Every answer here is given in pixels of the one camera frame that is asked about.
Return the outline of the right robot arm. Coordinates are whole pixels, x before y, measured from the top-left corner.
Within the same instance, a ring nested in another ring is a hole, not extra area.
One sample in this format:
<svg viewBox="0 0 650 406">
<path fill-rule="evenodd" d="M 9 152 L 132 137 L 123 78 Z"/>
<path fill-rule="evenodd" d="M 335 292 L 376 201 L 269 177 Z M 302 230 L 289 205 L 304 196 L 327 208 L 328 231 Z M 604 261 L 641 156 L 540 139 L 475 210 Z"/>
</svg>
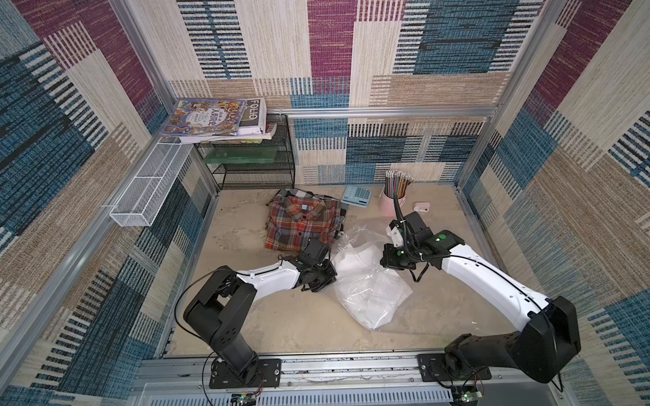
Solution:
<svg viewBox="0 0 650 406">
<path fill-rule="evenodd" d="M 416 212 L 398 212 L 388 234 L 391 241 L 384 245 L 381 265 L 408 272 L 420 263 L 435 267 L 483 297 L 515 329 L 458 336 L 428 368 L 434 377 L 460 380 L 501 367 L 549 383 L 581 352 L 577 308 L 567 298 L 550 299 L 517 282 L 450 230 L 433 233 Z"/>
</svg>

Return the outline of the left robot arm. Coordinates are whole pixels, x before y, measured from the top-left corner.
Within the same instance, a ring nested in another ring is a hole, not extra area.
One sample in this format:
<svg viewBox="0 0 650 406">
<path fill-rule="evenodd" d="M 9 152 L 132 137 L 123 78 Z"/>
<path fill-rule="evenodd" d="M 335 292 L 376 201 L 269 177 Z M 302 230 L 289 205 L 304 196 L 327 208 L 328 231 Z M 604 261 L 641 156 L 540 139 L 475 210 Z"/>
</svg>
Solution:
<svg viewBox="0 0 650 406">
<path fill-rule="evenodd" d="M 281 256 L 268 267 L 235 271 L 223 266 L 213 272 L 183 313 L 186 324 L 216 355 L 209 387 L 278 387 L 281 360 L 260 358 L 241 335 L 251 307 L 292 289 L 317 293 L 336 277 L 330 246 L 319 240 L 310 240 L 299 254 Z"/>
</svg>

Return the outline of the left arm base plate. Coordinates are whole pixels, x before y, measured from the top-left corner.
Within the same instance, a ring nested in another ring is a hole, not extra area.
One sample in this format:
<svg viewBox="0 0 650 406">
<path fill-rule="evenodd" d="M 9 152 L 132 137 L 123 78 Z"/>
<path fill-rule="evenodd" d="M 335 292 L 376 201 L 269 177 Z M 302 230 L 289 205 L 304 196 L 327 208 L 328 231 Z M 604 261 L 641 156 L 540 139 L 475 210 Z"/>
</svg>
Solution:
<svg viewBox="0 0 650 406">
<path fill-rule="evenodd" d="M 220 359 L 211 365 L 210 389 L 276 388 L 280 385 L 281 359 L 257 359 L 242 371 L 237 371 Z"/>
</svg>

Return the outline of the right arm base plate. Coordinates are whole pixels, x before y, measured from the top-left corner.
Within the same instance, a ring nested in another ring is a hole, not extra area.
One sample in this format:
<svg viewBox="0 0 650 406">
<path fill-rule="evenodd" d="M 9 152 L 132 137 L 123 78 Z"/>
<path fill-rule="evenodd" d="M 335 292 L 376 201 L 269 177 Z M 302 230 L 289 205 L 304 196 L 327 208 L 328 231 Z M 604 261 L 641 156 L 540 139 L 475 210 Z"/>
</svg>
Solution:
<svg viewBox="0 0 650 406">
<path fill-rule="evenodd" d="M 426 353 L 416 356 L 423 382 L 465 382 L 465 380 L 490 380 L 492 373 L 487 367 L 462 366 L 458 360 L 444 353 Z"/>
</svg>

